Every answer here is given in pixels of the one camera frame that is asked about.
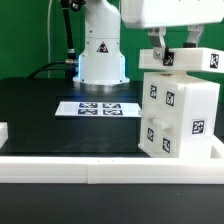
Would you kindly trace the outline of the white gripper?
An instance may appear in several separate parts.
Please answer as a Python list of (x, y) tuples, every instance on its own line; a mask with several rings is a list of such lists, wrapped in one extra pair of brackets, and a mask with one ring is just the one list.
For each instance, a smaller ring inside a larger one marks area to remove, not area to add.
[(202, 24), (224, 19), (224, 0), (121, 0), (121, 15), (128, 28), (146, 29), (153, 57), (167, 60), (165, 27), (188, 26), (184, 48), (197, 48), (204, 32)]

